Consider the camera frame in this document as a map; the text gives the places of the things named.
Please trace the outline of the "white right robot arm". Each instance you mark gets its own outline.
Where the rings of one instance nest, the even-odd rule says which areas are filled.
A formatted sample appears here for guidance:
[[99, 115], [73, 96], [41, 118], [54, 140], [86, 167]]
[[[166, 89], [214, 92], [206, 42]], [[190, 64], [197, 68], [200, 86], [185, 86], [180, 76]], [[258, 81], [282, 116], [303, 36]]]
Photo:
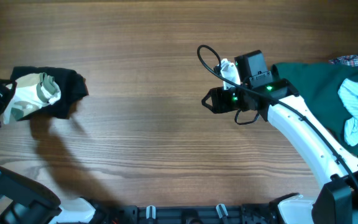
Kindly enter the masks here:
[[294, 193], [263, 205], [244, 205], [244, 223], [358, 223], [358, 158], [314, 117], [298, 90], [267, 68], [261, 51], [219, 59], [211, 73], [223, 81], [202, 105], [215, 114], [255, 111], [277, 128], [308, 164], [319, 187], [315, 198]]

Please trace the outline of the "white beige garment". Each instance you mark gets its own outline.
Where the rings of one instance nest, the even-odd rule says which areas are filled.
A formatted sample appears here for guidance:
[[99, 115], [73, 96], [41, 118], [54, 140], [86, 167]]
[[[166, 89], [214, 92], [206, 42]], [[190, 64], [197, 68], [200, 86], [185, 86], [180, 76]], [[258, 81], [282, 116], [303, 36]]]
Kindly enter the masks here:
[[24, 75], [15, 83], [15, 94], [2, 114], [4, 124], [9, 124], [11, 119], [19, 121], [33, 112], [53, 105], [62, 95], [55, 78], [45, 72]]

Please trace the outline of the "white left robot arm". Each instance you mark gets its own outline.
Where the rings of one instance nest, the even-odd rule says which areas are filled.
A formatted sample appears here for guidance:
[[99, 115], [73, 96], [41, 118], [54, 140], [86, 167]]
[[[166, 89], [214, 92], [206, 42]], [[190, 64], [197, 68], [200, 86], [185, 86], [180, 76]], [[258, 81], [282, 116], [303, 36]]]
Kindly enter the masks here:
[[[0, 115], [16, 86], [0, 79]], [[0, 223], [91, 223], [95, 217], [96, 209], [86, 199], [61, 201], [46, 186], [0, 166]]]

